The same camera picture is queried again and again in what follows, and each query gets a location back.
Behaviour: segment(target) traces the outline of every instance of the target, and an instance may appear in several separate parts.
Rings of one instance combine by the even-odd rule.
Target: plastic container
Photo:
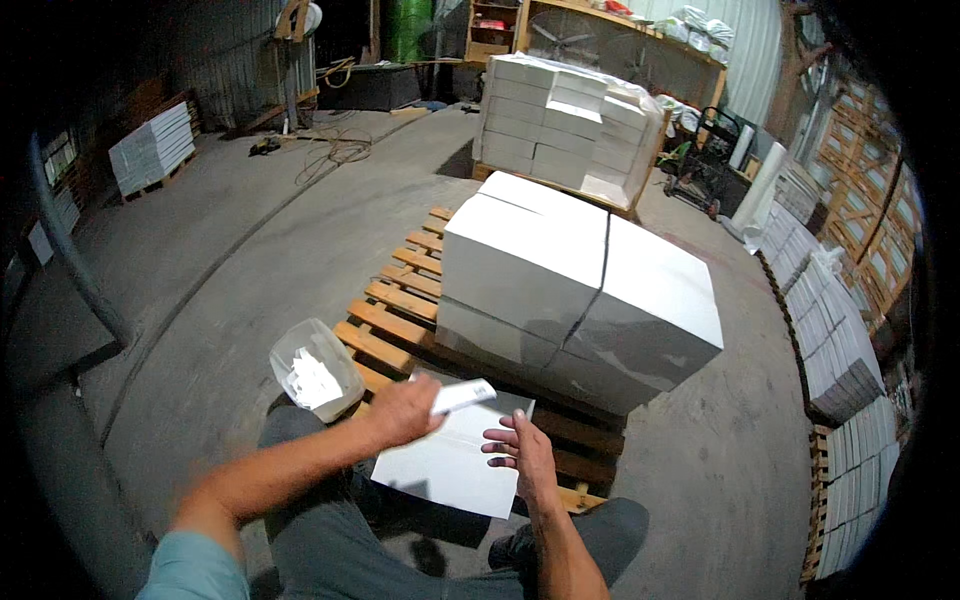
[[[327,399],[319,406],[311,406],[298,398],[297,387],[290,380],[298,350],[309,352],[318,362],[323,363],[337,380],[341,396]],[[313,414],[325,423],[336,420],[364,393],[363,378],[353,365],[347,349],[319,319],[307,319],[291,327],[270,350],[270,366],[274,368],[276,381],[287,395],[298,406],[313,411]]]

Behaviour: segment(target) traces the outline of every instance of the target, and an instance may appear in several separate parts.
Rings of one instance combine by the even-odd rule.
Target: concrete floor
[[[205,136],[171,186],[96,212],[76,233],[105,291],[140,331],[133,348],[82,377],[92,437],[122,399],[103,468],[115,473],[132,507],[130,529],[161,535],[192,481],[254,447],[280,393],[267,353],[289,326],[308,316],[342,320],[431,206],[456,208],[479,186],[435,173],[470,142],[475,115],[448,109],[408,124],[361,113],[337,125],[373,137],[403,127],[366,160],[305,190],[295,179],[316,145],[250,158],[253,138]],[[705,215],[665,198],[656,181],[641,199],[640,218],[709,265],[725,349],[630,415],[613,493],[644,504],[651,526],[613,595],[798,596],[809,424],[780,309],[759,262]],[[21,381],[38,381],[108,341],[55,265],[34,279],[23,307],[6,352]],[[64,398],[62,389],[56,394]],[[49,406],[48,396],[26,422],[54,418],[56,411],[37,408]],[[42,437],[57,428],[35,430]],[[67,447],[69,436],[63,439],[58,446]],[[34,444],[35,452],[42,448]],[[61,460],[69,456],[60,449]],[[54,460],[40,456],[37,464],[45,469]],[[62,486],[62,478],[49,479]],[[70,520],[71,498],[58,506]],[[523,520],[495,520],[476,550],[439,542],[445,574],[482,572],[490,540]],[[84,535],[75,547],[89,551],[98,540]],[[249,526],[244,539],[251,578],[269,573],[262,526]],[[410,533],[386,544],[413,564],[418,540]]]

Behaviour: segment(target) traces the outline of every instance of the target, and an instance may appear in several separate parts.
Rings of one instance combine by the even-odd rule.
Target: corrugated metal wall
[[[272,42],[284,0],[182,2],[168,13],[161,59],[174,89],[192,88],[205,124],[231,129],[283,101],[282,45]],[[298,93],[315,85],[313,38],[293,56]]]
[[[662,19],[684,4],[730,25],[736,35],[727,73],[728,107],[763,124],[780,72],[780,6],[777,0],[630,0],[630,10]]]

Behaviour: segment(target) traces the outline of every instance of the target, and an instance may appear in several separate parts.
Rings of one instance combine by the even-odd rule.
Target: white roll
[[[773,148],[763,159],[763,166],[760,167],[760,172],[756,174],[753,185],[750,186],[750,190],[744,196],[740,207],[733,214],[731,225],[737,231],[743,231],[747,226],[763,227],[767,213],[770,212],[770,205],[773,202],[773,194],[767,194],[767,189],[773,187],[785,160],[786,148],[783,148],[778,142],[774,142]]]
[[[754,128],[744,125],[740,130],[740,137],[736,138],[736,146],[733,146],[733,154],[730,157],[730,166],[739,169],[743,164],[743,157],[747,154],[747,148],[750,147],[750,141],[754,139]]]

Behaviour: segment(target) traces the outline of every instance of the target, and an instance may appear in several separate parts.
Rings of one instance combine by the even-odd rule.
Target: clear plastic bucket
[[[306,354],[321,363],[321,369],[336,379],[335,386],[327,386],[321,392],[302,387],[308,381],[303,361],[313,364]],[[300,364],[300,372],[292,375],[295,358],[298,359],[296,364]],[[347,349],[319,319],[307,319],[291,327],[270,350],[270,366],[287,395],[326,423],[336,420],[363,396],[363,378]],[[330,392],[331,387],[334,390],[339,387],[339,390]]]

